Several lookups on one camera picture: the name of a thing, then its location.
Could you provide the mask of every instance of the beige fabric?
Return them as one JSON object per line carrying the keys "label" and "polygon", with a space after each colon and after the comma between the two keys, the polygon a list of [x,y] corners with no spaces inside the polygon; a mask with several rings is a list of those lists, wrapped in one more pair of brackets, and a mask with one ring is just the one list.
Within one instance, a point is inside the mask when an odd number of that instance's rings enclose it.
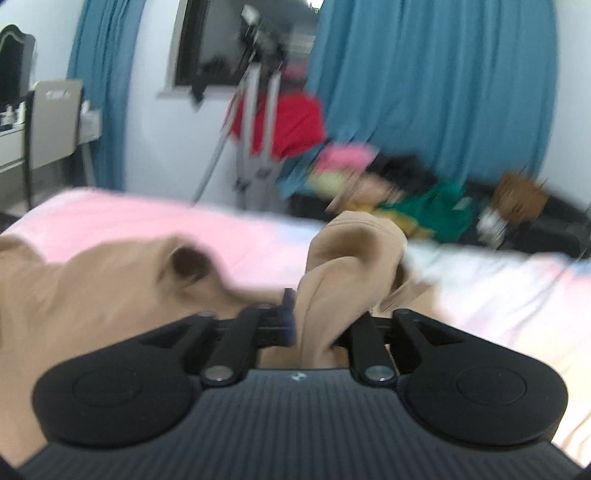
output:
{"label": "beige fabric", "polygon": [[295,301],[295,348],[261,352],[260,365],[276,368],[348,366],[335,340],[363,313],[390,317],[409,308],[435,317],[435,290],[400,266],[407,240],[390,220],[345,212],[312,241]]}
{"label": "beige fabric", "polygon": [[[405,248],[387,219],[346,212],[331,222],[313,240],[298,288],[297,345],[263,351],[260,366],[346,366],[346,351],[332,345],[364,312],[430,314],[432,289],[399,269]],[[178,238],[104,244],[47,265],[19,239],[0,236],[0,453],[16,465],[44,446],[30,395],[59,362],[199,311],[230,318],[281,296],[228,289],[207,257]]]}
{"label": "beige fabric", "polygon": [[59,362],[199,311],[231,318],[280,301],[281,292],[226,288],[209,260],[177,238],[105,244],[46,265],[0,236],[0,453],[19,464],[45,445],[30,395]]}

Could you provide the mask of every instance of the green cloth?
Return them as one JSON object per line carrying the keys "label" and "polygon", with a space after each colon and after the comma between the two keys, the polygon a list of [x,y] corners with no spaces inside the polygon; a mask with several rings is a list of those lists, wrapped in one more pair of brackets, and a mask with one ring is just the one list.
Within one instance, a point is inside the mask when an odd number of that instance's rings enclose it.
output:
{"label": "green cloth", "polygon": [[408,197],[381,208],[414,218],[421,227],[435,232],[435,240],[455,242],[474,220],[474,202],[464,197],[464,191],[464,187],[459,185],[440,183],[425,195]]}

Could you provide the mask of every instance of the chair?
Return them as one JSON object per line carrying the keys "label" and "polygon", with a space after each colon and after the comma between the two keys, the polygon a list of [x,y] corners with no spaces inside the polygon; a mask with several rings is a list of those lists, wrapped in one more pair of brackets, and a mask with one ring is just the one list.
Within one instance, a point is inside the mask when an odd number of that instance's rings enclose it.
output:
{"label": "chair", "polygon": [[37,82],[25,110],[24,191],[33,208],[33,171],[72,155],[78,146],[81,80]]}

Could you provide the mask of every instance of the brown bag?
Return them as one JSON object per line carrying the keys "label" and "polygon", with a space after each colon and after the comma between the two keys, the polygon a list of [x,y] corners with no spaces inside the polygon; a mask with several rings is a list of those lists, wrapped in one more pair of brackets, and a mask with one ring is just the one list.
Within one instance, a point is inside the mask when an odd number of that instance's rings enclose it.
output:
{"label": "brown bag", "polygon": [[538,218],[549,197],[543,184],[538,185],[534,180],[521,176],[521,173],[505,173],[492,200],[492,206],[513,227]]}

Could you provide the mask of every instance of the white bedsheet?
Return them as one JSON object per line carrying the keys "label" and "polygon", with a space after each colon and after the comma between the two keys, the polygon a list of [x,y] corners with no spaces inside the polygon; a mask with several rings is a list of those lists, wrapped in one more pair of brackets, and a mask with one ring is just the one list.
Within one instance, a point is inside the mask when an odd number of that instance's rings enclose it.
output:
{"label": "white bedsheet", "polygon": [[[36,208],[7,233],[52,262],[105,241],[180,234],[207,250],[236,286],[295,287],[320,228],[306,220],[81,189]],[[590,463],[591,264],[430,242],[412,243],[405,262],[439,284],[441,320],[538,358],[562,375],[569,406],[554,441]]]}

